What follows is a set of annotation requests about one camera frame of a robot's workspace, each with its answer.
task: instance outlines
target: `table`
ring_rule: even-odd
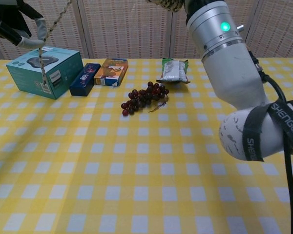
[[[293,99],[293,58],[260,61]],[[234,109],[215,96],[200,60],[189,60],[191,83],[170,86],[165,107],[130,117],[121,103],[160,76],[160,59],[129,60],[121,87],[58,100],[18,91],[7,62],[0,60],[0,233],[290,232],[282,154],[266,163],[226,154],[218,127]]]

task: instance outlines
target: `product box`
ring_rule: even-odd
[[[126,59],[108,58],[94,76],[98,85],[120,86],[128,69]]]
[[[98,72],[100,67],[101,65],[97,63],[87,63],[69,86],[71,95],[88,96],[94,85],[94,75]]]
[[[57,99],[83,69],[79,51],[57,47],[43,47],[43,61],[48,82],[43,83],[39,50],[24,54],[6,65],[21,91]]]

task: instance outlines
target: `wicker wall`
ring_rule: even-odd
[[[248,45],[258,57],[293,57],[293,0],[264,0]]]
[[[48,26],[67,0],[27,0]],[[145,0],[73,0],[48,45],[79,50],[83,57],[198,58],[186,28],[184,10],[169,13]],[[293,0],[226,0],[237,25],[256,17],[246,38],[258,57],[293,57]],[[26,18],[35,37],[36,28]],[[27,52],[0,39],[4,59]]]
[[[171,13],[145,0],[84,0],[95,58],[168,56]]]

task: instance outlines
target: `snack bag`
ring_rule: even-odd
[[[172,58],[164,58],[162,60],[163,73],[161,78],[157,80],[159,83],[164,82],[182,82],[185,84],[190,83],[187,78],[188,60],[178,61]]]

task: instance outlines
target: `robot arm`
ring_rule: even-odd
[[[38,39],[30,39],[31,32],[21,14],[36,22]],[[43,16],[23,0],[0,0],[0,38],[18,47],[35,49],[45,45],[47,33]]]
[[[223,0],[186,0],[185,10],[187,28],[217,97],[237,109],[219,129],[224,149],[248,161],[263,161],[282,151],[283,131],[288,128],[293,135],[293,106],[285,104],[284,110],[280,107],[276,112],[277,118],[272,118],[277,104],[266,97],[266,74],[248,51],[227,4]]]

